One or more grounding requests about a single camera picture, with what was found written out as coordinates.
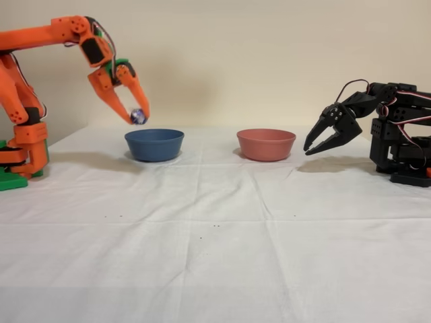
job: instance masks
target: wire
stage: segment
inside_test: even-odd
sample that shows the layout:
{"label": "wire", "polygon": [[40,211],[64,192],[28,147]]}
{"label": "wire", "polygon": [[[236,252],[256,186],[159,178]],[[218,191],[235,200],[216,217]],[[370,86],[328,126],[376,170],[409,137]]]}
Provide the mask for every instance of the wire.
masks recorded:
{"label": "wire", "polygon": [[[418,147],[419,149],[420,149],[420,151],[422,152],[422,154],[424,155],[424,165],[422,166],[422,167],[425,167],[425,165],[426,165],[426,155],[425,155],[425,151],[422,149],[422,147],[420,147],[417,143],[415,143],[414,141],[413,141],[413,139],[405,132],[405,130],[404,130],[404,128],[401,126],[401,125],[399,125],[398,126],[398,129],[401,131],[401,133],[403,134],[403,136],[410,142],[410,143],[412,143],[413,145],[415,145],[416,147]],[[410,168],[411,169],[413,169],[413,170],[419,170],[419,168],[415,168],[415,167],[413,167],[412,165],[410,165]]]}
{"label": "wire", "polygon": [[427,99],[427,100],[431,100],[430,96],[424,96],[422,94],[417,94],[414,92],[408,92],[408,91],[397,91],[398,94],[405,94],[408,96],[417,96],[418,98],[423,98],[423,99]]}
{"label": "wire", "polygon": [[[14,63],[16,64],[16,67],[18,68],[18,71],[20,72],[21,78],[23,79],[24,83],[25,83],[29,88],[32,88],[32,87],[30,86],[30,84],[28,84],[27,79],[24,77],[24,74],[22,73],[22,70],[21,70],[20,64],[18,63],[18,60],[17,60],[17,58],[15,57],[15,55],[14,55],[12,52],[10,53],[10,55],[11,55],[11,57],[12,57],[12,59],[13,59]],[[33,91],[33,95],[34,95],[34,97],[39,101],[39,103],[41,103],[41,104],[43,105],[43,108],[44,108],[44,114],[43,114],[43,116],[41,117],[41,119],[43,119],[43,118],[45,118],[46,116],[48,116],[48,109],[46,108],[45,104],[39,100],[39,97],[37,96],[37,94],[36,94],[36,93],[34,93],[34,91]]]}
{"label": "wire", "polygon": [[113,56],[112,56],[112,78],[115,78],[115,61],[116,61],[116,57],[117,57],[117,49],[115,48],[114,41],[109,36],[108,32],[102,27],[102,25],[100,25],[98,22],[93,22],[93,25],[96,28],[98,28],[99,30],[101,30],[103,32],[103,34],[106,35],[106,37],[108,38],[108,40],[112,46],[112,51],[114,52]]}
{"label": "wire", "polygon": [[355,82],[359,82],[359,81],[363,81],[363,82],[366,82],[366,83],[367,83],[367,86],[366,86],[366,93],[368,94],[368,93],[370,92],[370,82],[368,82],[366,79],[355,79],[355,80],[353,80],[353,81],[347,82],[347,83],[343,86],[343,88],[341,89],[341,92],[339,93],[339,95],[338,95],[337,99],[335,100],[335,102],[338,102],[338,100],[340,99],[341,95],[343,94],[344,90],[346,89],[346,87],[347,87],[348,85],[350,85],[350,84],[352,84],[352,83],[355,83]]}

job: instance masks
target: green base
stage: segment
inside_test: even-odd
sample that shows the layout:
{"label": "green base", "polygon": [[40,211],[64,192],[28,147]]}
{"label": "green base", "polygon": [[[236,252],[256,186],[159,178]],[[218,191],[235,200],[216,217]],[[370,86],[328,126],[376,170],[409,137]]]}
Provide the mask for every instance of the green base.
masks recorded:
{"label": "green base", "polygon": [[13,190],[27,185],[27,178],[14,173],[5,173],[5,170],[0,168],[0,191]]}
{"label": "green base", "polygon": [[[0,148],[5,147],[7,145],[7,141],[0,140]],[[48,157],[49,162],[49,152],[48,152],[48,143],[45,140],[45,148],[46,148],[46,156]],[[42,177],[43,170],[40,170],[37,173],[32,175],[32,178]],[[27,178],[20,176],[19,174],[7,173],[4,168],[0,167],[0,191],[2,190],[13,190],[15,188],[27,187],[28,181]]]}

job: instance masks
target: white tablecloth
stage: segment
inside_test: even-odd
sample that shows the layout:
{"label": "white tablecloth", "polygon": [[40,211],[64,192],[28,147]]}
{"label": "white tablecloth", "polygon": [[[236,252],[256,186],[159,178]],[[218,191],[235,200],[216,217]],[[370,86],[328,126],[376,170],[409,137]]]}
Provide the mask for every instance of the white tablecloth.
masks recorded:
{"label": "white tablecloth", "polygon": [[130,159],[131,128],[51,147],[48,176],[0,192],[0,322],[425,323],[431,190],[374,172],[370,143],[257,163],[236,129],[181,129]]}

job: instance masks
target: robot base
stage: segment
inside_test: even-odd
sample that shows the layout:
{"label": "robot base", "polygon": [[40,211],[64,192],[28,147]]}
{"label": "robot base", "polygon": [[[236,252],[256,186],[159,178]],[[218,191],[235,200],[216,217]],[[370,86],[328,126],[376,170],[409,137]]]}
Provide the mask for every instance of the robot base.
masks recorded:
{"label": "robot base", "polygon": [[431,178],[413,172],[396,172],[391,174],[391,182],[419,187],[430,187]]}

